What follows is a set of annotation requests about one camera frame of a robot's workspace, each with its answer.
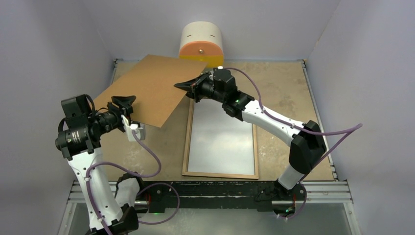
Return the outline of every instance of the white wall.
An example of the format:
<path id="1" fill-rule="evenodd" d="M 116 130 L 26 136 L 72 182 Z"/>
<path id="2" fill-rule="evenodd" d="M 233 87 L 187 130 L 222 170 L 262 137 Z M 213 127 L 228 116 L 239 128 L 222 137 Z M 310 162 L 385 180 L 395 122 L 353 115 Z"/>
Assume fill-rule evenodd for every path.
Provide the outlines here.
<path id="1" fill-rule="evenodd" d="M 177 56 L 183 27 L 210 21 L 226 59 L 307 58 L 340 0 L 84 0 L 112 56 Z"/>
<path id="2" fill-rule="evenodd" d="M 73 173 L 60 101 L 109 85 L 112 58 L 78 0 L 0 0 L 0 231 L 57 234 Z"/>
<path id="3" fill-rule="evenodd" d="M 364 124 L 333 160 L 365 235 L 415 230 L 414 9 L 413 0 L 341 0 L 308 62 L 325 129 Z"/>

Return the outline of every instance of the cable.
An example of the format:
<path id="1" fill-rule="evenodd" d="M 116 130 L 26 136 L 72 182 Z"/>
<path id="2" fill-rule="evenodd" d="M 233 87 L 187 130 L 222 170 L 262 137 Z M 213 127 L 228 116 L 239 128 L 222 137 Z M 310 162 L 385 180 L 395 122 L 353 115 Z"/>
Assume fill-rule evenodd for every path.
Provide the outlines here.
<path id="1" fill-rule="evenodd" d="M 292 128 L 296 128 L 296 129 L 298 129 L 298 130 L 300 130 L 300 131 L 303 131 L 303 132 L 306 132 L 306 133 L 308 133 L 308 134 L 311 134 L 311 135 L 316 135 L 316 136 L 336 136 L 336 135 L 341 135 L 341 134 L 345 134 L 344 136 L 342 136 L 328 151 L 326 151 L 322 156 L 321 156 L 321 158 L 318 160 L 318 162 L 313 166 L 313 168 L 315 168 L 319 163 L 321 163 L 337 146 L 339 146 L 339 144 L 341 143 L 341 142 L 343 142 L 349 135 L 351 135 L 351 133 L 353 133 L 354 131 L 356 131 L 357 129 L 359 129 L 359 128 L 361 128 L 362 126 L 363 126 L 363 124 L 361 124 L 361 123 L 359 123 L 359 124 L 357 124 L 356 126 L 354 126 L 354 127 L 352 127 L 352 128 L 349 128 L 349 129 L 345 129 L 345 130 L 342 130 L 342 131 L 335 131 L 335 132 L 314 132 L 314 131 L 310 131 L 310 130 L 307 130 L 307 129 L 304 129 L 304 128 L 302 128 L 302 127 L 299 127 L 299 126 L 296 126 L 295 124 L 293 124 L 293 123 L 290 123 L 290 122 L 287 122 L 287 121 L 284 121 L 284 120 L 282 120 L 282 119 L 279 119 L 279 118 L 277 118 L 277 117 L 275 117 L 275 116 L 273 116 L 273 115 L 271 115 L 266 109 L 265 109 L 265 107 L 264 107 L 264 105 L 262 104 L 262 96 L 261 96 L 261 92 L 259 92 L 259 88 L 258 88 L 258 86 L 255 84 L 255 82 L 252 80 L 252 78 L 251 77 L 249 77 L 249 75 L 247 75 L 245 72 L 243 72 L 242 70 L 240 70 L 240 69 L 237 69 L 237 68 L 224 68 L 224 69 L 226 69 L 226 70 L 235 70 L 235 71 L 238 71 L 238 72 L 240 72 L 241 74 L 243 74 L 251 83 L 252 83 L 252 85 L 254 86 L 254 88 L 255 88 L 255 90 L 256 90 L 256 92 L 258 93 L 258 103 L 259 103 L 259 106 L 261 107 L 261 110 L 268 116 L 268 117 L 270 117 L 271 119 L 273 119 L 273 120 L 275 120 L 275 121 L 278 121 L 278 122 L 280 122 L 280 123 L 283 123 L 283 124 L 285 124 L 285 125 L 288 125 L 288 126 L 291 126 Z M 306 177 L 307 175 L 304 175 L 301 179 L 300 179 L 300 184 L 301 184 L 301 186 L 302 186 L 302 188 L 303 188 L 303 191 L 304 191 L 304 202 L 303 202 L 303 204 L 301 205 L 301 207 L 300 207 L 300 209 L 294 214 L 294 215 L 292 215 L 292 216 L 290 216 L 290 217 L 283 217 L 283 218 L 285 218 L 285 219 L 288 219 L 288 218 L 293 218 L 293 217 L 295 217 L 297 214 L 299 214 L 301 211 L 302 211 L 302 209 L 304 208 L 304 206 L 305 206 L 305 202 L 306 202 L 306 200 L 307 200 L 307 191 L 305 190 L 305 187 L 304 187 L 304 185 L 301 183 L 301 181 Z"/>
<path id="2" fill-rule="evenodd" d="M 249 75 L 247 75 L 245 72 L 243 72 L 242 70 L 237 69 L 237 68 L 224 68 L 224 69 L 238 71 L 241 74 L 243 74 L 252 83 L 252 85 L 254 86 L 256 92 L 258 93 L 258 102 L 259 102 L 259 106 L 261 107 L 262 111 L 264 111 L 264 113 L 268 117 L 272 118 L 275 121 L 278 121 L 278 122 L 283 123 L 283 124 L 288 125 L 288 126 L 292 126 L 292 127 L 296 128 L 298 130 L 301 130 L 301 131 L 304 131 L 304 132 L 306 132 L 308 134 L 312 134 L 312 135 L 316 135 L 316 136 L 336 136 L 336 135 L 341 135 L 341 134 L 347 134 L 347 133 L 353 132 L 353 131 L 355 131 L 355 130 L 357 130 L 360 127 L 363 126 L 363 124 L 359 123 L 355 127 L 352 127 L 352 128 L 349 128 L 349 129 L 345 129 L 345 130 L 342 130 L 342 131 L 335 131 L 335 132 L 315 132 L 315 131 L 310 131 L 310 130 L 304 129 L 302 127 L 299 127 L 299 126 L 297 126 L 297 125 L 295 125 L 293 123 L 284 121 L 282 119 L 279 119 L 279 118 L 271 115 L 270 113 L 268 113 L 268 111 L 265 109 L 264 105 L 262 104 L 261 92 L 259 92 L 258 86 L 255 84 L 255 82 L 252 80 L 252 78 L 249 77 Z"/>
<path id="3" fill-rule="evenodd" d="M 131 174 L 131 175 L 133 175 L 133 176 L 136 176 L 136 177 L 141 177 L 141 178 L 150 178 L 150 177 L 153 177 L 153 176 L 156 176 L 158 173 L 160 173 L 160 171 L 161 171 L 161 162 L 160 162 L 160 159 L 157 157 L 157 155 L 149 148 L 149 147 L 147 147 L 142 141 L 140 141 L 140 139 L 137 137 L 137 135 L 136 135 L 136 133 L 135 133 L 135 131 L 133 130 L 132 131 L 133 132 L 133 137 L 134 137 L 134 139 L 136 139 L 136 141 L 137 141 L 137 143 L 139 143 L 145 150 L 147 150 L 147 152 L 149 152 L 153 157 L 154 157 L 154 159 L 157 161 L 157 164 L 159 165 L 159 168 L 158 168 L 158 170 L 155 172 L 155 173 L 153 173 L 153 174 L 150 174 L 150 175 L 141 175 L 141 174 L 138 174 L 138 173 L 135 173 L 135 172 L 132 172 L 132 171 L 130 171 L 130 170 L 128 170 L 128 169 L 126 169 L 126 168 L 124 168 L 124 167 L 122 167 L 122 166 L 120 166 L 120 165 L 117 165 L 117 164 L 115 164 L 115 163 L 111 163 L 111 162 L 100 162 L 100 163 L 95 163 L 95 164 L 92 164 L 88 169 L 87 169 L 87 171 L 86 171 L 86 177 L 87 178 L 89 178 L 88 180 L 86 180 L 85 182 L 86 182 L 86 186 L 87 186 L 87 193 L 88 193 L 88 198 L 89 198 L 89 200 L 90 200 L 90 202 L 91 202 L 91 206 L 92 206 L 92 209 L 93 209 L 93 211 L 95 212 L 95 214 L 96 214 L 96 216 L 97 216 L 97 218 L 98 218 L 98 220 L 101 222 L 101 224 L 102 224 L 102 227 L 104 228 L 104 230 L 107 232 L 107 234 L 108 235 L 113 235 L 113 233 L 111 232 L 111 230 L 110 230 L 110 228 L 108 227 L 108 225 L 105 223 L 105 220 L 103 219 L 103 217 L 101 216 L 101 214 L 99 213 L 99 210 L 98 210 L 98 207 L 97 207 L 97 205 L 96 205 L 96 202 L 95 202 L 95 199 L 93 198 L 93 195 L 92 195 L 92 190 L 91 190 L 91 183 L 90 183 L 90 179 L 91 179 L 91 170 L 93 170 L 93 169 L 95 169 L 95 167 L 97 167 L 97 166 L 100 166 L 100 165 L 111 165 L 111 166 L 114 166 L 114 167 L 116 167 L 116 168 L 118 168 L 118 169 L 120 169 L 120 170 L 123 170 L 123 171 L 125 171 L 126 173 L 128 173 L 128 174 Z M 176 207 L 176 210 L 173 212 L 173 214 L 169 217 L 169 218 L 167 218 L 167 219 L 165 219 L 165 220 L 163 220 L 163 221 L 160 221 L 160 222 L 154 222 L 154 223 L 151 223 L 151 222 L 144 222 L 144 221 L 138 221 L 139 223 L 142 223 L 142 224 L 149 224 L 149 225 L 153 225 L 153 224 L 161 224 L 161 223 L 164 223 L 164 222 L 166 222 L 166 221 L 168 221 L 168 220 L 170 220 L 171 218 L 173 218 L 175 215 L 176 215 L 176 213 L 178 212 L 178 210 L 179 210 L 179 206 L 180 206 L 180 197 L 179 197 L 179 193 L 177 193 L 177 191 L 176 191 L 176 189 L 174 189 L 173 188 L 173 186 L 171 186 L 171 185 L 169 185 L 169 184 L 166 184 L 166 183 L 154 183 L 154 184 L 151 184 L 151 185 L 149 185 L 149 186 L 147 186 L 147 187 L 145 187 L 143 190 L 141 190 L 138 194 L 137 194 L 137 196 L 138 195 L 140 195 L 141 193 L 143 193 L 144 191 L 146 191 L 147 189 L 149 189 L 150 187 L 152 187 L 152 186 L 155 186 L 155 185 L 166 185 L 166 186 L 169 186 L 174 192 L 175 192 L 175 194 L 176 194 L 176 196 L 177 196 L 177 207 Z"/>
<path id="4" fill-rule="evenodd" d="M 304 191 L 304 201 L 303 201 L 303 203 L 301 204 L 301 206 L 300 206 L 300 208 L 298 209 L 298 211 L 296 211 L 295 213 L 294 213 L 294 215 L 292 215 L 292 216 L 290 216 L 290 217 L 284 217 L 284 216 L 280 216 L 280 217 L 277 217 L 277 218 L 283 218 L 283 219 L 292 219 L 292 218 L 294 218 L 294 217 L 296 217 L 303 209 L 304 209 L 304 206 L 305 206 L 305 202 L 307 201 L 307 190 L 305 190 L 305 186 L 301 183 L 301 182 L 299 182 L 299 184 L 301 185 L 301 187 L 302 187 L 302 190 Z"/>
<path id="5" fill-rule="evenodd" d="M 140 194 L 142 194 L 144 191 L 146 191 L 147 189 L 149 189 L 150 187 L 152 187 L 152 186 L 156 186 L 156 185 L 166 185 L 166 186 L 169 186 L 173 191 L 174 191 L 174 193 L 176 194 L 176 196 L 177 196 L 177 207 L 176 207 L 176 209 L 174 210 L 174 212 L 171 214 L 171 216 L 170 217 L 168 217 L 167 219 L 165 219 L 165 220 L 162 220 L 162 221 L 159 221 L 159 222 L 145 222 L 145 221 L 138 221 L 140 224 L 147 224 L 147 225 L 156 225 L 156 224 L 162 224 L 162 223 L 164 223 L 164 222 L 167 222 L 167 221 L 169 221 L 170 219 L 172 219 L 175 215 L 176 215 L 176 213 L 179 211 L 179 207 L 180 207 L 180 197 L 179 197 L 179 193 L 176 191 L 176 189 L 173 187 L 173 186 L 171 186 L 171 185 L 169 185 L 169 184 L 166 184 L 166 183 L 162 183 L 162 182 L 159 182 L 159 183 L 154 183 L 154 184 L 151 184 L 151 185 L 149 185 L 149 186 L 147 186 L 147 187 L 145 187 L 143 190 L 141 190 L 138 194 L 137 194 L 137 196 L 139 196 Z"/>

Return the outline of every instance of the wooden frame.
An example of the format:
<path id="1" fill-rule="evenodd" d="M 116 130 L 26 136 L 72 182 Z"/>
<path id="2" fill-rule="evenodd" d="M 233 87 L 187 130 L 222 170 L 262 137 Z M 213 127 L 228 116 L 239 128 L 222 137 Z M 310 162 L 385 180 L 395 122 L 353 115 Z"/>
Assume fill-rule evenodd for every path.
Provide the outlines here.
<path id="1" fill-rule="evenodd" d="M 254 141 L 254 167 L 255 167 L 254 170 L 255 170 L 255 175 L 190 172 L 190 171 L 187 170 L 188 163 L 189 163 L 189 154 L 190 154 L 190 139 L 191 139 L 191 134 L 192 134 L 193 110 L 194 110 L 194 102 L 193 102 L 193 100 L 190 100 L 189 115 L 188 115 L 188 118 L 187 118 L 186 139 L 185 139 L 185 144 L 184 144 L 184 158 L 183 158 L 182 175 L 183 176 L 252 179 L 252 180 L 259 179 L 258 147 L 257 147 L 257 143 L 256 143 L 256 126 L 255 125 L 252 125 L 252 135 L 253 135 L 253 141 Z"/>

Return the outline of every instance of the table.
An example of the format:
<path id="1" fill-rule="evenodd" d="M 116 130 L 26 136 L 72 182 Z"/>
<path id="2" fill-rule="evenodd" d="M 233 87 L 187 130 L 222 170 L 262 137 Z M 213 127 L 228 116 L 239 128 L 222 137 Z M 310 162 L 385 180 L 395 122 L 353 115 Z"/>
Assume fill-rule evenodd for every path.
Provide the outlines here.
<path id="1" fill-rule="evenodd" d="M 118 61 L 114 81 L 131 69 L 137 61 Z M 301 62 L 251 62 L 227 61 L 224 67 L 235 67 L 246 72 L 257 84 L 265 106 L 295 120 L 317 121 L 316 113 Z M 233 71 L 240 90 L 258 99 L 254 87 L 241 74 Z M 228 181 L 235 179 L 203 178 L 182 176 L 184 142 L 186 136 L 189 98 L 184 97 L 162 128 L 146 126 L 144 143 L 160 158 L 160 174 L 152 181 Z M 120 164 L 138 173 L 150 174 L 157 170 L 157 163 L 141 146 L 128 142 L 120 131 L 102 136 L 104 160 Z M 259 180 L 275 180 L 288 165 L 289 148 L 278 138 L 257 128 Z M 107 167 L 110 181 L 123 174 L 120 170 Z M 308 181 L 333 181 L 332 168 L 328 159 L 319 164 L 306 178 Z"/>

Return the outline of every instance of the white cylinder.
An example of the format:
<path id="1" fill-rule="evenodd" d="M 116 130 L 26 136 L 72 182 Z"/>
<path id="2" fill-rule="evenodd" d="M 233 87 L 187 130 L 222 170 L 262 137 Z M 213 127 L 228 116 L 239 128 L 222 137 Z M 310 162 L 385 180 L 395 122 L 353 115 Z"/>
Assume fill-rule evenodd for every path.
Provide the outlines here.
<path id="1" fill-rule="evenodd" d="M 210 22 L 193 22 L 182 31 L 179 57 L 207 61 L 208 67 L 223 65 L 222 34 Z"/>

